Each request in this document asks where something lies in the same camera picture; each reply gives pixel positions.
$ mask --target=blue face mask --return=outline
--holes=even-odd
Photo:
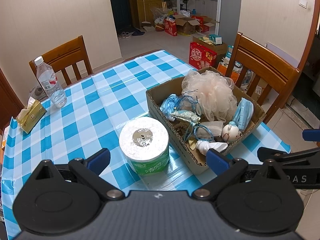
[[[236,123],[236,126],[238,126],[240,131],[243,132],[247,128],[252,115],[253,103],[242,98],[233,117],[233,121]]]

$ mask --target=electrical outlet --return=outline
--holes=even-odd
[[[308,2],[306,0],[299,0],[299,5],[302,6],[303,8],[307,8]]]

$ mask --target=white figurine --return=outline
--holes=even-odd
[[[241,135],[239,128],[236,123],[231,121],[222,129],[222,139],[227,143],[232,143],[237,140]]]

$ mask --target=plastic water bottle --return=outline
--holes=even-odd
[[[56,107],[63,107],[68,99],[52,67],[45,63],[42,57],[37,57],[35,63],[37,78],[45,93]]]

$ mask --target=white cloth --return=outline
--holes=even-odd
[[[221,142],[214,142],[209,143],[208,141],[197,141],[196,148],[201,152],[203,155],[207,155],[207,151],[209,149],[215,149],[218,152],[222,152],[228,147],[227,143],[221,143]]]

